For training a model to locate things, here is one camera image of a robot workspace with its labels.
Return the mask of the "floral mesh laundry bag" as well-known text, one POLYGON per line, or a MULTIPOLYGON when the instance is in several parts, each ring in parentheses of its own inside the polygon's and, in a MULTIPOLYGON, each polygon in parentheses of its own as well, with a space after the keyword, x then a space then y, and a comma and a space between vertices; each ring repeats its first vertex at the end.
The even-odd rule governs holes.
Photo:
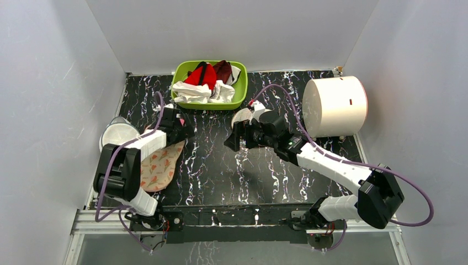
POLYGON ((185 140, 153 152, 141 162, 140 187, 148 192, 159 192, 173 180, 176 164, 185 140))

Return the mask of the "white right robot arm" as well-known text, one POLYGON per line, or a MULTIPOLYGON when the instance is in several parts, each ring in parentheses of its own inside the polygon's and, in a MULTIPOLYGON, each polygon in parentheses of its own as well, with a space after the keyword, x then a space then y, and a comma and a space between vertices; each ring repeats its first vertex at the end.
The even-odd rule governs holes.
POLYGON ((353 164, 320 147, 314 147, 305 135, 291 131, 284 118, 266 111, 254 118, 248 108, 241 109, 231 121, 232 133, 224 145, 240 150, 241 141, 248 149, 270 147, 286 162, 307 168, 344 186, 351 194, 319 198, 299 217, 285 221, 293 229, 326 228, 336 220, 364 221, 384 229, 404 201, 396 178, 386 170, 353 164))

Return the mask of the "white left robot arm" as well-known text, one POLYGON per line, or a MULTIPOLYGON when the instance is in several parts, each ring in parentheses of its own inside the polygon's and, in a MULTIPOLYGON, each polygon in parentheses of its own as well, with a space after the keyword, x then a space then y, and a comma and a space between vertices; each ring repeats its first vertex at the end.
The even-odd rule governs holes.
POLYGON ((189 117, 179 109, 165 107, 152 129, 121 145, 106 144, 100 153, 93 189, 98 193, 96 221, 104 197, 110 197, 143 216, 152 230, 164 225, 165 215, 157 210, 157 200, 140 186, 141 162, 155 151, 163 150, 194 136, 189 117))

